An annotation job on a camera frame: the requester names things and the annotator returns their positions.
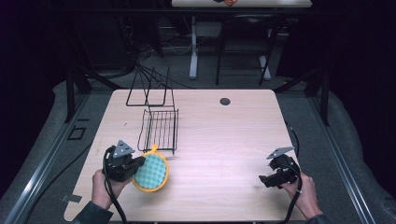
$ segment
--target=wire dish rack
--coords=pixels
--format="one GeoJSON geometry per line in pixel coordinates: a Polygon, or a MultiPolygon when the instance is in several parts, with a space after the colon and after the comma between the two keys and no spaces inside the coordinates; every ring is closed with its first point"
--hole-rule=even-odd
{"type": "Polygon", "coordinates": [[[178,109],[175,107],[170,68],[166,76],[145,67],[138,67],[126,101],[127,106],[145,106],[137,149],[150,151],[177,149],[178,109]]]}

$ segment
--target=sponge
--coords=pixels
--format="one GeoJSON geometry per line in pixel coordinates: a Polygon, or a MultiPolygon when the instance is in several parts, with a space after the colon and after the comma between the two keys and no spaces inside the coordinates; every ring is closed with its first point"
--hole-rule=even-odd
{"type": "Polygon", "coordinates": [[[154,192],[162,188],[169,175],[169,165],[164,155],[157,152],[158,145],[154,144],[151,151],[143,154],[146,158],[145,163],[141,166],[134,178],[132,183],[144,191],[154,192]]]}

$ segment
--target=black curtain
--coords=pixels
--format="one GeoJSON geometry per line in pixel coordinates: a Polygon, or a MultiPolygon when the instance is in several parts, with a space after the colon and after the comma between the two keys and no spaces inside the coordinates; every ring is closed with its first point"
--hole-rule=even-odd
{"type": "Polygon", "coordinates": [[[377,182],[396,198],[396,180],[391,178],[396,172],[394,8],[390,0],[313,2],[312,10],[341,10],[346,15],[341,20],[301,19],[290,34],[276,75],[298,77],[329,65],[330,89],[355,124],[364,161],[377,182]]]}
{"type": "Polygon", "coordinates": [[[68,51],[55,20],[35,1],[2,1],[0,30],[3,196],[47,120],[53,87],[65,80],[68,51]]]}

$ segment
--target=table surface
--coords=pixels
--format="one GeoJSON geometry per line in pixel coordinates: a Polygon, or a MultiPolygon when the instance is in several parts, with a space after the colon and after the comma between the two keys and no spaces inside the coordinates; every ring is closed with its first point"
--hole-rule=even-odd
{"type": "MultiPolygon", "coordinates": [[[[111,96],[73,192],[82,199],[79,203],[70,202],[65,210],[68,221],[91,199],[92,175],[102,169],[106,149],[119,140],[133,148],[137,146],[145,107],[126,106],[128,93],[114,91],[111,96]]],[[[150,91],[150,99],[162,95],[162,91],[150,91]]],[[[266,188],[259,179],[259,175],[275,173],[266,157],[277,147],[291,146],[274,92],[174,90],[174,97],[179,109],[177,150],[175,155],[161,151],[170,166],[168,182],[153,193],[129,184],[119,197],[127,219],[282,220],[290,204],[286,191],[266,188]],[[222,105],[221,98],[228,98],[231,103],[222,105]]],[[[141,154],[137,150],[133,155],[135,158],[141,154]]],[[[293,151],[287,154],[296,160],[293,151]]],[[[114,206],[110,211],[114,213],[112,220],[120,220],[114,206]]],[[[304,217],[295,208],[291,219],[304,217]]]]}
{"type": "MultiPolygon", "coordinates": [[[[228,7],[213,0],[172,0],[173,7],[228,7]]],[[[310,0],[238,0],[233,7],[311,7],[310,0]]]]}

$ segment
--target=handheld controller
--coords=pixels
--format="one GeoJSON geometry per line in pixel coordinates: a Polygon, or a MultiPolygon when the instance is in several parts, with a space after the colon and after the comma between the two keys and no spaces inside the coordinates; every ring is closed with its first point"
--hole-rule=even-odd
{"type": "Polygon", "coordinates": [[[279,189],[281,189],[281,184],[287,182],[292,184],[297,180],[297,175],[300,173],[300,167],[292,157],[284,154],[293,149],[294,147],[278,148],[267,157],[267,159],[272,159],[269,166],[273,170],[277,170],[273,175],[259,175],[259,179],[265,185],[265,187],[270,188],[277,186],[279,189]]]}
{"type": "Polygon", "coordinates": [[[134,150],[120,140],[117,146],[106,150],[102,173],[117,182],[123,182],[136,174],[139,167],[145,163],[144,157],[132,158],[134,150]]]}

